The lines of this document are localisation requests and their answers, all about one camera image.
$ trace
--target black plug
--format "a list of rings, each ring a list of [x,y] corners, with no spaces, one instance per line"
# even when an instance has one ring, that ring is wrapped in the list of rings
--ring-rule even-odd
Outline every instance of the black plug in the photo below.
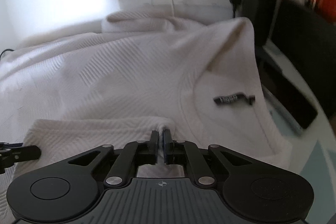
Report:
[[[229,0],[230,3],[232,4],[232,9],[233,9],[233,17],[236,17],[236,11],[237,8],[242,4],[242,0]]]

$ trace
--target black tag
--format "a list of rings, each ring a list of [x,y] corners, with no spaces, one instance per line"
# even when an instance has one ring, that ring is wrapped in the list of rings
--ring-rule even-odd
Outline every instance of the black tag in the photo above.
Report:
[[[232,104],[232,103],[237,102],[241,99],[246,100],[246,102],[251,106],[255,102],[255,96],[254,95],[251,95],[251,96],[247,97],[244,93],[236,93],[236,94],[229,95],[229,96],[219,96],[219,97],[213,98],[214,102],[218,106]]]

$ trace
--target triangular cutout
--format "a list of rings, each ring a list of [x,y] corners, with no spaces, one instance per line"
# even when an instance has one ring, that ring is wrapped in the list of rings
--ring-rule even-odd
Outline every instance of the triangular cutout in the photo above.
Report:
[[[73,165],[88,166],[99,154],[100,151],[93,151],[84,156],[71,160],[68,163]]]
[[[233,166],[243,166],[252,164],[250,161],[237,157],[229,152],[222,151],[222,154]]]

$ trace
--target white garment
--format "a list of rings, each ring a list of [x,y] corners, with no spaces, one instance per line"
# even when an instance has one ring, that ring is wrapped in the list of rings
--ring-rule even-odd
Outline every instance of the white garment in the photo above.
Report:
[[[249,20],[204,26],[155,11],[119,12],[108,16],[102,29],[102,34],[76,35],[23,48],[1,61],[1,140],[40,144],[43,155],[63,151],[53,158],[43,157],[48,160],[41,159],[36,165],[17,165],[15,176],[67,158],[65,150],[77,154],[106,142],[115,145],[120,136],[116,125],[126,128],[128,123],[134,135],[120,142],[121,146],[148,137],[153,128],[168,126],[176,128],[174,139],[189,140],[201,148],[216,143],[270,164],[288,166],[291,146],[276,129],[265,105]],[[253,107],[244,102],[218,107],[212,100],[237,92],[255,95]],[[145,131],[137,127],[139,117],[147,117],[143,118]],[[37,121],[28,131],[41,118],[113,121]],[[83,124],[89,127],[85,134],[76,130]],[[102,124],[104,129],[94,129]],[[106,125],[109,135],[105,137]],[[5,191],[12,176],[9,169],[0,177],[3,219],[10,215]]]

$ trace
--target textured white fabric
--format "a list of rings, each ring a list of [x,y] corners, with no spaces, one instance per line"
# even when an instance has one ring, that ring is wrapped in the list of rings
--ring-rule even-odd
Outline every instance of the textured white fabric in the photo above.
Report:
[[[218,143],[288,166],[291,147],[266,109],[249,20],[204,26],[155,11],[119,12],[102,30],[22,48],[1,61],[0,140],[38,144],[43,155],[1,175],[4,223],[13,176],[104,143],[119,148],[164,126],[202,148]],[[254,106],[212,100],[236,92],[255,95]],[[36,119],[59,121],[39,120],[28,130]],[[167,168],[144,174],[177,174]]]

